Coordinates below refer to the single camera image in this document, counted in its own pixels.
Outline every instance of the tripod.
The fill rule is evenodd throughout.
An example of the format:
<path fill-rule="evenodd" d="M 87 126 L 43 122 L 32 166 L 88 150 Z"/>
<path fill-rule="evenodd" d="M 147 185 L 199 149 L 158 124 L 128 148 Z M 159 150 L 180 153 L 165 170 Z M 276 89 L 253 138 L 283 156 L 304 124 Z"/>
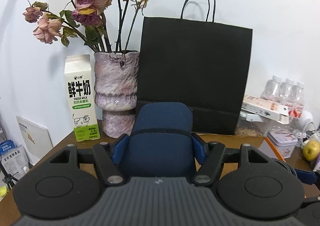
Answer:
<path fill-rule="evenodd" d="M 6 169 L 4 168 L 3 164 L 0 162 L 0 171 L 3 173 L 4 178 L 2 179 L 2 181 L 7 184 L 9 190 L 11 188 L 13 188 L 14 186 L 14 182 L 12 180 L 15 180 L 16 182 L 18 182 L 18 179 L 15 178 L 14 176 L 12 176 L 11 174 L 9 174 Z"/>

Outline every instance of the gray ribbed panel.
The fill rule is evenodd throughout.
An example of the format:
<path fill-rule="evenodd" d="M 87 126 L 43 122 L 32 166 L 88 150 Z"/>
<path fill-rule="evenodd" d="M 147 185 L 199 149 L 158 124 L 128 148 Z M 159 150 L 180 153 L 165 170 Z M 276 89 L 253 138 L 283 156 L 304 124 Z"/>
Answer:
<path fill-rule="evenodd" d="M 22 217 L 15 226 L 302 226 L 295 218 L 257 222 L 225 209 L 208 188 L 185 178 L 138 178 L 109 187 L 98 203 L 76 217 L 38 221 Z"/>

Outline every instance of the black strap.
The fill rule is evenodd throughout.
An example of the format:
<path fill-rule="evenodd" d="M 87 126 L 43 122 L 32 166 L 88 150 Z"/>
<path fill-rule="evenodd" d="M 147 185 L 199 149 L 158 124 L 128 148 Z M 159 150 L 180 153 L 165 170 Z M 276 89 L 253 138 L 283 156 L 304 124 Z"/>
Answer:
<path fill-rule="evenodd" d="M 145 133 L 171 133 L 171 134 L 180 134 L 192 138 L 191 133 L 180 130 L 180 129 L 140 129 L 135 132 L 132 132 L 130 137 L 138 135 L 138 134 L 145 134 Z"/>
<path fill-rule="evenodd" d="M 188 1 L 189 0 L 186 0 L 184 2 L 184 4 L 183 4 L 183 8 L 182 8 L 182 11 L 181 11 L 180 19 L 182 19 L 183 11 L 184 11 L 184 8 L 186 7 Z M 213 0 L 213 2 L 214 2 L 214 5 L 213 5 L 213 13 L 212 13 L 212 22 L 214 22 L 214 16 L 215 16 L 215 13 L 216 13 L 216 0 Z M 209 12 L 210 12 L 210 0 L 208 0 L 208 5 L 209 5 L 209 8 L 208 8 L 208 14 L 207 14 L 206 22 L 208 21 Z"/>

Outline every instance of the plastic bottle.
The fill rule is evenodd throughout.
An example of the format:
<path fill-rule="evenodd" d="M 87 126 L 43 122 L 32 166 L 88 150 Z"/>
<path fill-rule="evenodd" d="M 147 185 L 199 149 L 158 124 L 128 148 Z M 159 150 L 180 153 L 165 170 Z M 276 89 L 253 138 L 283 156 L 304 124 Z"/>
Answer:
<path fill-rule="evenodd" d="M 293 80 L 286 79 L 285 82 L 281 83 L 279 89 L 279 102 L 288 107 L 289 116 L 291 115 L 294 105 L 293 85 Z"/>
<path fill-rule="evenodd" d="M 297 82 L 297 85 L 293 87 L 293 95 L 294 95 L 294 109 L 291 112 L 291 116 L 294 118 L 299 118 L 301 116 L 303 107 L 304 107 L 304 83 Z"/>
<path fill-rule="evenodd" d="M 261 94 L 262 99 L 279 102 L 279 88 L 281 83 L 281 77 L 272 76 L 272 79 L 267 81 L 266 87 Z"/>

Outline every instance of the green leaf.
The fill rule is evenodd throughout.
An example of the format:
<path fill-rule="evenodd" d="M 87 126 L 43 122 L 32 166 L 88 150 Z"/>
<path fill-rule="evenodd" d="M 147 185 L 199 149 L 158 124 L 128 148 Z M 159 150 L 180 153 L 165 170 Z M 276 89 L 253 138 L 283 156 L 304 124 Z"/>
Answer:
<path fill-rule="evenodd" d="M 34 2 L 33 6 L 40 7 L 41 11 L 47 10 L 49 5 L 47 3 L 41 3 L 41 2 Z"/>
<path fill-rule="evenodd" d="M 76 32 L 70 28 L 70 27 L 64 27 L 63 28 L 63 33 L 62 33 L 65 37 L 71 37 L 71 38 L 76 38 L 78 37 Z"/>
<path fill-rule="evenodd" d="M 85 36 L 87 37 L 88 40 L 95 40 L 97 39 L 98 34 L 93 26 L 87 25 L 85 27 Z"/>
<path fill-rule="evenodd" d="M 62 10 L 62 11 L 59 13 L 59 14 L 60 14 L 60 17 L 63 17 L 65 13 L 66 13 L 66 11 L 65 11 L 65 10 Z"/>
<path fill-rule="evenodd" d="M 68 21 L 68 23 L 70 24 L 70 25 L 72 25 L 73 27 L 75 27 L 75 28 L 78 28 L 80 25 L 79 24 L 77 24 L 76 23 L 76 21 L 75 20 L 73 20 L 73 15 L 72 15 L 72 11 L 70 11 L 70 10 L 65 10 L 65 17 L 66 17 L 66 19 L 67 19 L 67 21 Z"/>
<path fill-rule="evenodd" d="M 47 14 L 47 17 L 49 18 L 49 19 L 60 19 L 60 17 L 59 16 L 57 16 L 57 15 L 55 15 L 55 14 Z"/>
<path fill-rule="evenodd" d="M 69 42 L 68 38 L 67 38 L 65 35 L 62 35 L 62 37 L 61 37 L 61 43 L 62 43 L 65 47 L 68 48 L 70 42 Z"/>
<path fill-rule="evenodd" d="M 108 36 L 107 31 L 103 28 L 102 25 L 98 27 L 98 30 L 99 30 L 101 36 L 102 36 L 102 35 L 104 35 L 105 37 Z"/>
<path fill-rule="evenodd" d="M 99 38 L 97 37 L 96 39 L 94 40 L 87 40 L 84 45 L 97 45 L 99 44 Z"/>

